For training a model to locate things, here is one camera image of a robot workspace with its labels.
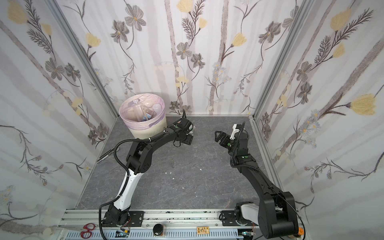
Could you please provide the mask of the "clear bottle green cap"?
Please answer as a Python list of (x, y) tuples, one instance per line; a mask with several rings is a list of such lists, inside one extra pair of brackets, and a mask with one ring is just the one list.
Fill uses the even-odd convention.
[(189, 134), (190, 134), (190, 135), (193, 135), (193, 134), (194, 134), (194, 131), (195, 131), (195, 127), (194, 127), (194, 126), (190, 126), (190, 132), (189, 132)]

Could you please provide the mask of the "clear bottle blue label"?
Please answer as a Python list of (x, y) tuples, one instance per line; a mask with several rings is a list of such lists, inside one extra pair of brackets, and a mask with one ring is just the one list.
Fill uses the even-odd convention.
[(151, 120), (155, 116), (156, 116), (156, 113), (154, 111), (151, 111), (151, 110), (146, 111), (143, 114), (143, 121)]

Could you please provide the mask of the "clear bottle red cap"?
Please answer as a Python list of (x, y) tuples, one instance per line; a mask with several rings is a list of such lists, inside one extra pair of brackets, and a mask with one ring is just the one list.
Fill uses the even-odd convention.
[(160, 104), (154, 104), (152, 106), (152, 109), (156, 113), (156, 115), (160, 115), (162, 113), (162, 106)]

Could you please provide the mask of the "clear square bottle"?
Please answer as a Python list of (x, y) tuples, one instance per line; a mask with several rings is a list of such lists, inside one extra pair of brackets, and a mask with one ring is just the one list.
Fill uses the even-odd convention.
[(144, 122), (143, 121), (144, 110), (142, 108), (142, 105), (141, 104), (134, 104), (133, 110), (134, 110), (137, 122)]

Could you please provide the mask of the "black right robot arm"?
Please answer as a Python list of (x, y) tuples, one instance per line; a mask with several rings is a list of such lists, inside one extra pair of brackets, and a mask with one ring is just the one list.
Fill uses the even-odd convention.
[(259, 204), (238, 203), (234, 210), (239, 225), (251, 222), (261, 230), (264, 238), (306, 236), (305, 227), (296, 211), (295, 199), (290, 192), (283, 192), (260, 169), (256, 159), (249, 153), (249, 134), (245, 124), (235, 124), (231, 134), (215, 132), (215, 141), (228, 150), (230, 165), (247, 178), (255, 189)]

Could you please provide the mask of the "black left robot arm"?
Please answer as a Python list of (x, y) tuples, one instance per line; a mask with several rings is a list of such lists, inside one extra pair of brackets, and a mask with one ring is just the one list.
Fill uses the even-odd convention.
[[(150, 168), (153, 153), (169, 142), (190, 145), (193, 140), (190, 132), (193, 130), (194, 125), (187, 119), (186, 111), (183, 110), (182, 116), (159, 134), (143, 140), (127, 139), (116, 144), (113, 156), (125, 170), (126, 175), (118, 195), (113, 200), (99, 206), (99, 229), (103, 240), (107, 239), (103, 231), (103, 220), (116, 226), (124, 225), (129, 221), (133, 193), (141, 177)], [(117, 156), (117, 148), (124, 143), (132, 143), (125, 164)]]

